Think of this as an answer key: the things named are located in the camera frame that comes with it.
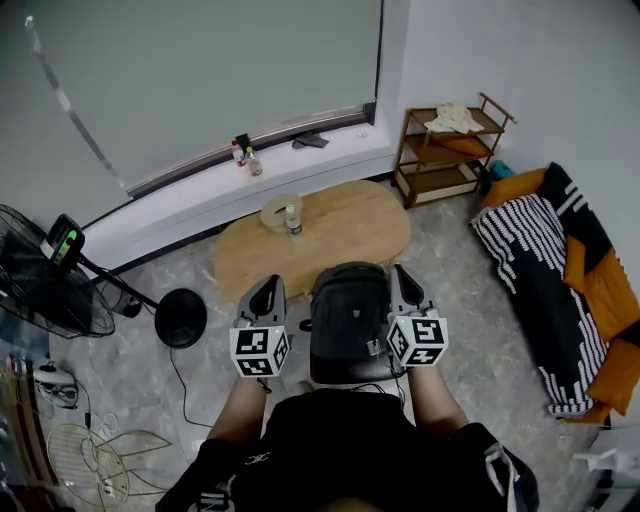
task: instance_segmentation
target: black backpack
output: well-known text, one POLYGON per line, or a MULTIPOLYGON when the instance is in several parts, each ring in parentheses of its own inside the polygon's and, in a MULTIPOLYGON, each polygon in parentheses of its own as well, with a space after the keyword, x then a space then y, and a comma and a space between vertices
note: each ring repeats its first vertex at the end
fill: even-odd
MULTIPOLYGON (((313 380, 347 384, 391 378, 384 338, 388 313, 389 284, 382 267, 351 262, 324 270, 312 291, 313 380)), ((309 323, 300 327, 309 330, 309 323)))

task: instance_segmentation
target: fan base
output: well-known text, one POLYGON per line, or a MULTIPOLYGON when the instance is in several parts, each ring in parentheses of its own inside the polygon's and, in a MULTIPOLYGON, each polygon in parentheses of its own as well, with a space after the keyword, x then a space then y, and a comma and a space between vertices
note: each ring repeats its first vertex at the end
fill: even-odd
POLYGON ((207 308, 197 293, 178 288, 158 304, 155 325, 162 343, 172 348, 189 348, 204 332, 207 308))

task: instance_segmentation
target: white cloth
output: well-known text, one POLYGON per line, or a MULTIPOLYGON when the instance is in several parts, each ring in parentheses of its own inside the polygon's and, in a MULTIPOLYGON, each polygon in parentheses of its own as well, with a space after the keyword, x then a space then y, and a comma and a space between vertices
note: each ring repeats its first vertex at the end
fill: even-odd
POLYGON ((434 121, 424 123, 431 132, 459 132, 469 133, 482 130, 484 127, 476 123, 471 117, 471 112, 462 103, 445 103, 440 105, 436 112, 438 117, 434 121))

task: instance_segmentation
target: bottle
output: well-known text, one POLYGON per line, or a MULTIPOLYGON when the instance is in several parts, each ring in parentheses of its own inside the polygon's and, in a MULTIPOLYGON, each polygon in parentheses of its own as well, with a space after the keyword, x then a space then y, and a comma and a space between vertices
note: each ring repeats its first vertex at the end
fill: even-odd
POLYGON ((289 236, 294 240, 299 240, 302 235, 302 222, 300 221, 300 213, 292 204, 288 204, 285 208, 285 222, 289 228, 289 236))
POLYGON ((251 176, 259 176, 262 174, 262 165, 260 164, 260 160, 253 152, 253 148, 249 146, 247 148, 247 160, 249 161, 249 170, 251 171, 251 176))
POLYGON ((237 140, 231 141, 231 152, 233 153, 233 159, 236 161, 236 165, 238 167, 244 167, 244 164, 246 164, 247 161, 244 157, 244 151, 242 151, 237 140))

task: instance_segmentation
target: black shirt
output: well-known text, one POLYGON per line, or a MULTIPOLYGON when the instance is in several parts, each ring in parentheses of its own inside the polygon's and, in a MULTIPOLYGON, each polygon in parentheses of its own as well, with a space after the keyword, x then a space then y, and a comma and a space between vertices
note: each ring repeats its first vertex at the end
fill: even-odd
MULTIPOLYGON (((205 441, 156 510, 186 511, 202 492, 228 482, 237 512, 313 511, 339 498, 385 511, 507 510, 486 468, 485 452, 496 443, 477 423, 449 440, 432 438, 411 425, 392 395, 323 389, 279 403, 248 453, 205 441)), ((510 456, 522 510, 535 510, 535 477, 510 456)), ((497 474, 505 480, 500 468, 497 474)))

